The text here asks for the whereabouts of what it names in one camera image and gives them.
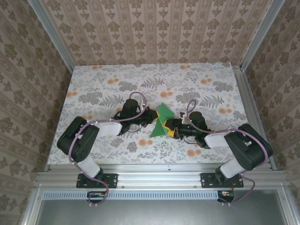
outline purple cable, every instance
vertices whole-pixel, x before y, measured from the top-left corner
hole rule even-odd
[[[87,126],[89,126],[89,125],[91,125],[91,124],[94,124],[94,123],[101,124],[101,123],[114,122],[114,121],[115,121],[115,122],[124,122],[124,121],[128,121],[128,120],[134,120],[135,118],[137,118],[137,117],[139,117],[140,115],[142,115],[142,114],[145,112],[145,110],[146,110],[147,99],[146,99],[146,97],[145,97],[142,93],[140,93],[140,92],[138,92],[138,91],[132,92],[132,93],[129,95],[129,98],[131,98],[131,96],[132,96],[133,94],[139,94],[139,95],[141,95],[141,96],[143,97],[143,104],[145,104],[145,107],[143,108],[143,110],[142,110],[139,114],[137,114],[137,115],[134,116],[134,117],[127,118],[127,119],[121,119],[121,120],[113,120],[113,119],[110,119],[110,120],[95,120],[95,121],[92,121],[92,122],[87,122],[87,123],[86,123],[86,124],[78,131],[78,133],[75,135],[75,138],[73,139],[73,141],[72,141],[72,143],[71,143],[71,146],[70,146],[70,149],[69,149],[69,152],[68,152],[68,159],[69,159],[69,161],[70,161],[71,163],[73,163],[79,170],[81,170],[80,166],[79,166],[79,165],[72,159],[72,157],[71,157],[71,153],[72,153],[73,147],[74,147],[74,145],[75,145],[75,143],[76,143],[76,141],[77,141],[79,135],[83,132],[83,130],[84,130]],[[97,182],[99,182],[99,183],[101,183],[101,184],[103,184],[103,185],[105,186],[105,188],[106,188],[105,196],[103,197],[103,199],[102,199],[100,202],[98,202],[98,204],[101,204],[101,203],[107,198],[107,196],[108,196],[108,192],[109,192],[108,185],[105,184],[105,183],[104,183],[103,181],[101,181],[101,180],[98,180],[98,179],[96,179],[96,178],[90,177],[89,175],[87,175],[87,174],[86,174],[85,172],[83,172],[83,171],[82,171],[82,173],[83,173],[87,178],[89,178],[90,180],[97,181]]]
[[[189,106],[191,105],[192,102],[194,102],[194,106],[193,106],[193,108],[192,108],[191,110],[188,110],[188,109],[189,109]],[[190,118],[189,118],[189,113],[192,112],[192,111],[195,109],[196,104],[197,104],[197,101],[196,101],[195,99],[192,99],[192,100],[188,103],[188,105],[187,105],[187,117],[188,117],[189,120],[190,120]],[[240,132],[240,133],[242,133],[242,134],[244,134],[244,135],[250,137],[253,141],[255,141],[255,142],[262,148],[262,151],[263,151],[263,153],[264,153],[264,161],[263,161],[259,166],[262,166],[263,164],[265,164],[265,163],[268,162],[268,158],[269,158],[269,157],[268,157],[268,153],[267,153],[265,147],[264,147],[263,144],[262,144],[257,138],[255,138],[253,135],[251,135],[251,134],[249,134],[249,133],[247,133],[247,132],[245,132],[245,131],[243,131],[243,130],[239,130],[239,129],[235,129],[235,128],[230,128],[230,129],[225,129],[225,130],[217,130],[217,131],[207,131],[207,130],[199,129],[198,127],[196,127],[196,126],[192,123],[192,121],[190,121],[190,123],[191,123],[191,125],[192,125],[195,129],[197,129],[197,130],[199,130],[199,131],[201,131],[201,132],[204,132],[204,133],[208,133],[208,134],[213,134],[213,133],[223,133],[223,132],[232,132],[232,131]],[[250,188],[250,190],[249,190],[242,198],[240,198],[240,199],[238,199],[238,200],[236,200],[236,201],[234,201],[234,202],[232,202],[232,203],[228,203],[228,204],[235,204],[235,203],[238,203],[238,202],[242,201],[243,199],[245,199],[245,198],[253,191],[253,189],[254,189],[254,187],[255,187],[255,182],[254,182],[254,180],[252,180],[252,179],[250,179],[250,178],[247,178],[247,177],[243,176],[242,174],[240,174],[240,176],[241,176],[242,178],[246,179],[246,180],[251,181],[251,182],[253,183],[253,186]]]

